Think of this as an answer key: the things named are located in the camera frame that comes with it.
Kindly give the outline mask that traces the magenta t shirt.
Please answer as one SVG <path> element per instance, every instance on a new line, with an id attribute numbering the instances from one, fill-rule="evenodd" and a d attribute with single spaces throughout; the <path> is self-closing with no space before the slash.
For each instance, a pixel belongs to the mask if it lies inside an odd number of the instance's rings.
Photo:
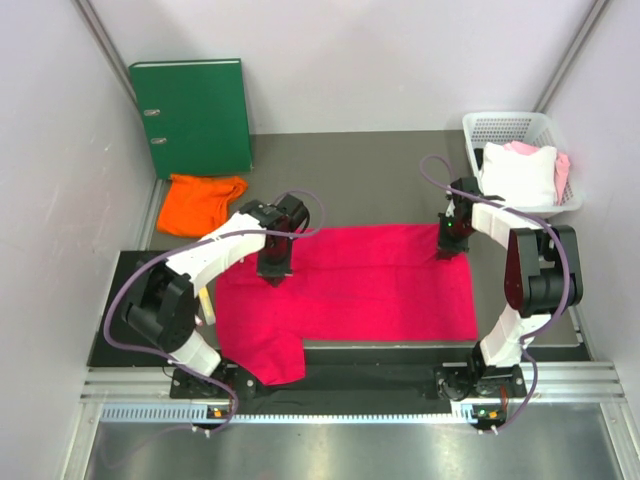
<path id="1" fill-rule="evenodd" d="M 435 224 L 325 228 L 295 242 L 277 287 L 247 256 L 215 281 L 223 357 L 281 385 L 305 377 L 306 340 L 475 340 L 469 262 L 437 259 L 437 238 Z"/>

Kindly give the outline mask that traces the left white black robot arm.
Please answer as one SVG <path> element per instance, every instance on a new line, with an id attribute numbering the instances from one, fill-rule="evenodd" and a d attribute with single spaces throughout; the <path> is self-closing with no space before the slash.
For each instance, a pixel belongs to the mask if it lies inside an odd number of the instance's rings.
<path id="1" fill-rule="evenodd" d="M 286 193 L 269 204 L 252 200 L 201 240 L 140 265 L 116 295 L 122 320 L 160 355 L 192 375 L 205 396 L 226 387 L 222 358 L 197 330 L 198 314 L 215 323 L 207 286 L 246 257 L 258 256 L 256 272 L 273 287 L 292 275 L 294 240 L 306 235 L 310 213 Z"/>

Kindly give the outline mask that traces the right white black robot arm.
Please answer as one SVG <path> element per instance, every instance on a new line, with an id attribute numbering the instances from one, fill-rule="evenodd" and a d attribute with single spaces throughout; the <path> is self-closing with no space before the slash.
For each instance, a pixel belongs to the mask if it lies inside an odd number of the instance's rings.
<path id="1" fill-rule="evenodd" d="M 577 235 L 569 226 L 551 227 L 535 216 L 500 205 L 481 194 L 477 179 L 459 178 L 439 215 L 436 258 L 451 260 L 468 251 L 468 239 L 482 233 L 506 251 L 506 305 L 491 332 L 474 346 L 466 372 L 442 380 L 444 395 L 523 397 L 519 367 L 532 340 L 552 319 L 583 296 Z"/>

